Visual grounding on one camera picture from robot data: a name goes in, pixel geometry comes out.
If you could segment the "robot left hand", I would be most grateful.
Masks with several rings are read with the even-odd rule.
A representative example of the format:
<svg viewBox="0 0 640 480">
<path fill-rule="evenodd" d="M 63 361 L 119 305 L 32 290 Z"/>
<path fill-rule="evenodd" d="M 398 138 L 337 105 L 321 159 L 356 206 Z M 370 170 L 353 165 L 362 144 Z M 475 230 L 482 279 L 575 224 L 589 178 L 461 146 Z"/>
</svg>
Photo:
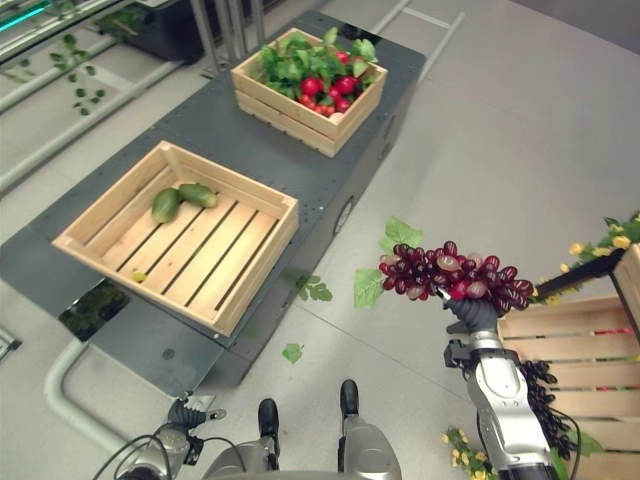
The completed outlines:
<svg viewBox="0 0 640 480">
<path fill-rule="evenodd" d="M 215 395 L 185 392 L 171 404 L 167 422 L 184 430 L 192 430 L 205 422 L 222 420 L 227 416 L 227 411 L 217 408 L 215 400 Z"/>
</svg>

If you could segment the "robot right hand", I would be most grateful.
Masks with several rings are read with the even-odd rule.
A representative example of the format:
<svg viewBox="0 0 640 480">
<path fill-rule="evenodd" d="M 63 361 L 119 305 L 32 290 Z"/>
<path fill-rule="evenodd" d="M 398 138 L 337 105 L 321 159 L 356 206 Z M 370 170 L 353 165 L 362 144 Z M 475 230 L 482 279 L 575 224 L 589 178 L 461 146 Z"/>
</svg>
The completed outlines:
<svg viewBox="0 0 640 480">
<path fill-rule="evenodd" d="M 457 321 L 446 327 L 448 334 L 473 334 L 487 331 L 497 333 L 498 316 L 494 306 L 481 299 L 455 300 L 449 293 L 439 289 L 443 308 L 449 309 Z"/>
</svg>

